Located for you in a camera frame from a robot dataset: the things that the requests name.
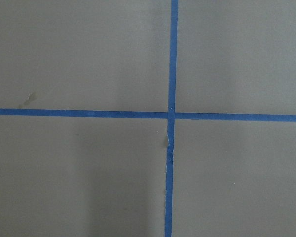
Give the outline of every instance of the stain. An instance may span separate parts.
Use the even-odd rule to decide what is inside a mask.
[[[29,105],[32,101],[36,100],[36,93],[32,92],[31,94],[29,94],[28,98],[26,99],[26,101],[23,102],[23,104],[19,104],[18,108],[22,109],[24,106]]]

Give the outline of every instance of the blue tape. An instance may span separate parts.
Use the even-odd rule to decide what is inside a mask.
[[[167,112],[0,109],[0,115],[167,119]]]
[[[173,150],[176,103],[177,74],[177,37],[178,37],[178,0],[171,0],[170,29],[170,64],[169,64],[169,94],[168,94],[168,148],[166,163],[166,207],[165,207],[165,237],[172,235],[172,193],[173,193]]]
[[[176,113],[176,119],[296,122],[296,115]]]
[[[173,122],[173,114],[172,113],[170,115],[170,113],[167,113],[167,112],[0,109],[0,115],[168,119],[170,122],[170,124],[168,124],[168,125],[170,125],[170,126],[168,126],[168,132],[174,131],[174,122]],[[296,122],[296,115],[220,114],[220,113],[180,113],[180,112],[176,112],[175,119]]]

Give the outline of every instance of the blue painter's tape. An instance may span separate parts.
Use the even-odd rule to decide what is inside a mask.
[[[296,115],[176,113],[176,119],[296,122]]]
[[[178,0],[171,0],[170,64],[168,94],[168,148],[166,163],[166,207],[164,227],[165,237],[171,237],[172,235],[173,150],[176,103],[177,37]]]
[[[167,119],[167,112],[0,109],[0,115]]]

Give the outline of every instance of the vertical tape strip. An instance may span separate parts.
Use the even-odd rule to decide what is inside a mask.
[[[173,150],[177,73],[178,0],[171,0],[170,65],[168,94],[168,149],[166,167],[165,237],[172,235]]]

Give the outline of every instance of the gray floor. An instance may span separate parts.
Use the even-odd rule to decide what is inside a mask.
[[[163,235],[165,120],[0,116],[0,237]]]
[[[0,1],[0,108],[167,111],[171,1]],[[296,114],[296,0],[179,0],[177,112]],[[0,116],[0,237],[162,237],[167,121]],[[173,237],[296,237],[296,123],[176,121]]]
[[[173,237],[296,237],[296,123],[176,123]]]
[[[0,108],[166,111],[169,29],[170,1],[0,1]]]
[[[296,114],[296,0],[181,0],[178,30],[178,112]]]

